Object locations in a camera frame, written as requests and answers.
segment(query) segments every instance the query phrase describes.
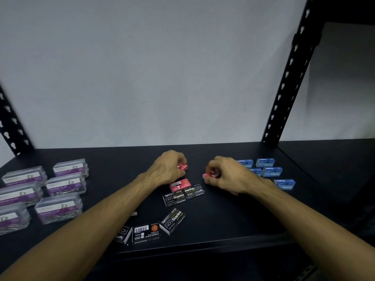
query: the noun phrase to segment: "white wall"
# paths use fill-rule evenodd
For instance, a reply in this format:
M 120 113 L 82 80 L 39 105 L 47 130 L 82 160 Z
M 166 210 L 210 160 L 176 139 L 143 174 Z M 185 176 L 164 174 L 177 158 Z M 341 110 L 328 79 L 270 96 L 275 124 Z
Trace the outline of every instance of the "white wall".
M 375 26 L 326 23 L 281 136 L 375 138 Z
M 0 135 L 0 167 L 5 165 L 12 158 L 14 158 L 13 152 L 7 145 L 4 138 Z
M 37 148 L 260 141 L 306 0 L 0 0 Z

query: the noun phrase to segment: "purple label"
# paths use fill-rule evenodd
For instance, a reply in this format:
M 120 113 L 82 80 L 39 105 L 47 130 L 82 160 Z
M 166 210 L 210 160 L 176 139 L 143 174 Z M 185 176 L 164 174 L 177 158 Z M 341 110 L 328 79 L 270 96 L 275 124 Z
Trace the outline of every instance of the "purple label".
M 21 196 L 17 196 L 14 198 L 9 198 L 9 199 L 0 201 L 0 206 L 9 205 L 9 204 L 17 203 L 17 202 L 27 202 L 27 201 L 34 200 L 35 198 L 36 198 L 36 193 L 21 195 Z
M 66 212 L 72 212 L 72 211 L 76 211 L 76 210 L 78 210 L 78 207 L 75 205 L 75 206 L 71 206 L 71 207 L 66 207 L 66 208 L 61 208 L 61 209 L 57 209 L 57 210 L 53 210 L 53 211 L 44 212 L 44 213 L 38 213 L 38 215 L 40 217 L 47 217 L 47 216 L 63 214 L 63 213 L 66 213 Z
M 23 179 L 21 181 L 15 181 L 15 182 L 11 182 L 11 183 L 6 183 L 5 185 L 8 187 L 8 186 L 13 186 L 13 185 L 17 185 L 17 184 L 23 184 L 23 183 L 29 183 L 29 182 L 41 181 L 41 180 L 42 180 L 41 176 L 35 176 L 33 178 L 27 178 L 27 179 Z
M 78 182 L 78 183 L 68 184 L 64 186 L 58 186 L 53 189 L 48 189 L 48 192 L 56 193 L 56 192 L 61 192 L 61 191 L 69 191 L 69 190 L 76 189 L 81 186 L 82 186 L 82 183 Z
M 2 220 L 0 220 L 0 227 L 6 227 L 13 224 L 18 224 L 21 221 L 20 217 L 16 217 L 13 219 L 5 220 L 4 217 L 2 217 Z
M 71 174 L 71 173 L 77 173 L 77 172 L 84 172 L 85 168 L 84 167 L 79 167 L 77 169 L 73 170 L 64 170 L 63 172 L 55 172 L 56 176 L 61 176 L 61 175 L 66 175 L 66 174 Z

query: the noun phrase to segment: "barcode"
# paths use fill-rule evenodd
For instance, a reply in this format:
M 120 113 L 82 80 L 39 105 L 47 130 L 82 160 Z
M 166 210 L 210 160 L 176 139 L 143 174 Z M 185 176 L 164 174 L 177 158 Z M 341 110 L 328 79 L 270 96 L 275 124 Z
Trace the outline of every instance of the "barcode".
M 182 184 L 182 182 L 181 182 L 181 181 L 177 181 L 177 182 L 175 182 L 175 183 L 172 183 L 171 185 L 172 185 L 172 187 L 174 187 L 174 186 L 178 186 L 178 185 L 180 185 L 180 184 Z
M 142 227 L 136 227 L 134 228 L 134 233 L 137 234 L 137 233 L 140 233 L 142 231 L 147 231 L 147 230 L 148 230 L 148 225 L 142 226 Z

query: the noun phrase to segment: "blue staples box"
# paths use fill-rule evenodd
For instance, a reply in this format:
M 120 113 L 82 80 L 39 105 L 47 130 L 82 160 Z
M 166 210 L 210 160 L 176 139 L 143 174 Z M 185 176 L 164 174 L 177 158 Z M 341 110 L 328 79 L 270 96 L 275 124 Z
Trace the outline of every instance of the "blue staples box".
M 264 178 L 270 177 L 270 176 L 280 176 L 282 172 L 281 167 L 265 167 L 262 171 L 262 176 Z
M 257 169 L 250 169 L 253 173 L 255 173 L 257 176 L 261 176 L 262 174 L 262 169 L 257 168 Z
M 274 179 L 274 184 L 284 190 L 292 190 L 296 182 L 294 179 Z
M 273 167 L 273 164 L 275 163 L 275 159 L 269 158 L 269 159 L 257 159 L 256 160 L 256 167 Z
M 240 164 L 244 165 L 248 169 L 253 167 L 254 161 L 253 160 L 237 160 Z

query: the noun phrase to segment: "right arm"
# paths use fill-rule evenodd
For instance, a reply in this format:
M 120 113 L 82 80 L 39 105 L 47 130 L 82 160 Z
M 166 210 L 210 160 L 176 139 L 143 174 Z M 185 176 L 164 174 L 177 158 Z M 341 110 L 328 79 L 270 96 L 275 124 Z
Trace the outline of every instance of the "right arm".
M 215 157 L 206 173 L 213 169 L 221 171 L 221 178 L 206 178 L 207 184 L 254 196 L 328 276 L 340 281 L 375 280 L 375 248 L 371 245 L 232 158 Z

